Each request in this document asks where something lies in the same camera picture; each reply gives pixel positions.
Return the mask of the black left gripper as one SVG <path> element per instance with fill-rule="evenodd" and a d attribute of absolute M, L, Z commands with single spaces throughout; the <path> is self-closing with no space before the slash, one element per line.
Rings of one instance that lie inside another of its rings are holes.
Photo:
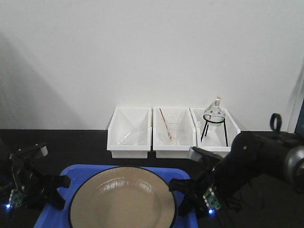
<path fill-rule="evenodd" d="M 21 207 L 38 206 L 43 201 L 56 209 L 64 209 L 66 201 L 56 189 L 69 188 L 71 179 L 67 175 L 43 173 L 35 166 L 34 160 L 16 157 L 12 153 L 9 155 L 12 189 L 18 189 L 25 195 Z"/>

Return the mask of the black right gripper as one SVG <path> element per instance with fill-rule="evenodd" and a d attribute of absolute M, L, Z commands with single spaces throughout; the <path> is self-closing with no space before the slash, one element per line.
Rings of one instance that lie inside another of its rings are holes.
<path fill-rule="evenodd" d="M 199 161 L 202 165 L 202 173 L 195 179 L 172 179 L 168 183 L 169 191 L 179 191 L 189 197 L 188 201 L 183 201 L 178 206 L 178 215 L 186 217 L 188 214 L 194 212 L 196 218 L 214 217 L 223 207 L 223 200 L 218 193 L 218 189 L 214 184 L 213 163 L 210 159 L 206 161 Z M 215 211 L 209 210 L 203 200 L 203 194 L 207 188 L 211 187 L 218 200 L 221 203 L 221 208 Z"/>

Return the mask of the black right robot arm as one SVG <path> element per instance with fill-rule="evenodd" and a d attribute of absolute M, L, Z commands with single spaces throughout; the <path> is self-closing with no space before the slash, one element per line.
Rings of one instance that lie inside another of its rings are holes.
<path fill-rule="evenodd" d="M 233 194 L 262 174 L 286 181 L 296 193 L 303 194 L 304 145 L 289 133 L 281 132 L 281 123 L 281 115 L 273 113 L 270 136 L 250 131 L 239 133 L 225 157 L 190 147 L 189 159 L 201 163 L 203 169 L 195 179 L 169 182 L 170 191 L 184 194 L 178 215 L 184 217 L 192 211 L 199 218 L 213 215 L 233 202 Z"/>

